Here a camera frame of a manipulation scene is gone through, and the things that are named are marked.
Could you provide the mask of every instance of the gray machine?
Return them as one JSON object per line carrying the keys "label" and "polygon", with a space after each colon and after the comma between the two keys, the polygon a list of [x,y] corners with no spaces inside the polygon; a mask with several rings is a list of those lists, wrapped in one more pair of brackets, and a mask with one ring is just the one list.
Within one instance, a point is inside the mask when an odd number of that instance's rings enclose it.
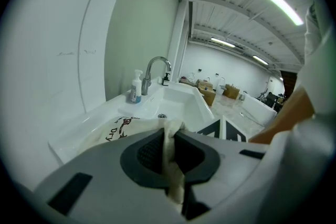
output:
{"label": "gray machine", "polygon": [[168,200],[160,174],[163,130],[87,150],[47,177],[34,196],[43,201],[38,210],[57,223],[282,222],[333,158],[332,120],[306,120],[270,145],[179,131],[175,161],[185,174],[182,213]]}

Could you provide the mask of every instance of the soap dispenser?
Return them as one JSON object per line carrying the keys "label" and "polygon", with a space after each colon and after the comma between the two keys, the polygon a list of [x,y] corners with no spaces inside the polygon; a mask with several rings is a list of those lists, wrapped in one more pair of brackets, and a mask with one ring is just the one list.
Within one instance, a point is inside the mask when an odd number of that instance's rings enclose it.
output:
{"label": "soap dispenser", "polygon": [[169,78],[168,78],[169,73],[166,73],[166,76],[162,79],[162,85],[163,86],[168,86]]}
{"label": "soap dispenser", "polygon": [[141,80],[140,75],[143,73],[141,70],[135,69],[135,78],[132,80],[132,88],[130,93],[130,100],[133,103],[140,103],[141,101]]}

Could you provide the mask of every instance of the towel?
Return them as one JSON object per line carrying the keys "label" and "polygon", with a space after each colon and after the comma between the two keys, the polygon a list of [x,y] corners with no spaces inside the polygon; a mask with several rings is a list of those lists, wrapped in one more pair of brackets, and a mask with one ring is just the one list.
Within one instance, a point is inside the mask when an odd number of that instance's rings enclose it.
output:
{"label": "towel", "polygon": [[184,174],[175,162],[174,135],[178,130],[185,129],[183,121],[168,119],[145,120],[127,116],[117,117],[93,131],[79,147],[78,154],[105,142],[113,142],[127,136],[160,128],[164,128],[162,174],[169,182],[167,196],[176,210],[181,212],[184,200]]}

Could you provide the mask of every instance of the hand soap bottle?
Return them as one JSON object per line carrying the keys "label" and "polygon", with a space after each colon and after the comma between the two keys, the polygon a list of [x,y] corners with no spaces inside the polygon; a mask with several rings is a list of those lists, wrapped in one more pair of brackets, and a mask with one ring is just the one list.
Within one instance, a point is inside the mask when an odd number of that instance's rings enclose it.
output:
{"label": "hand soap bottle", "polygon": [[132,88],[130,93],[130,100],[133,103],[140,103],[141,101],[141,80],[140,75],[143,73],[141,70],[135,69],[135,78],[132,80]]}

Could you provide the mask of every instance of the drain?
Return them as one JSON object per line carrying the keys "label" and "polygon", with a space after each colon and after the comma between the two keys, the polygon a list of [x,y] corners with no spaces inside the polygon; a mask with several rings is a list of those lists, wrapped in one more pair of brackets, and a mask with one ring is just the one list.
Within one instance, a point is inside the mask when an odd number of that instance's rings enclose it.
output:
{"label": "drain", "polygon": [[159,118],[159,119],[166,119],[167,116],[166,116],[165,114],[159,114],[159,115],[158,115],[158,118]]}

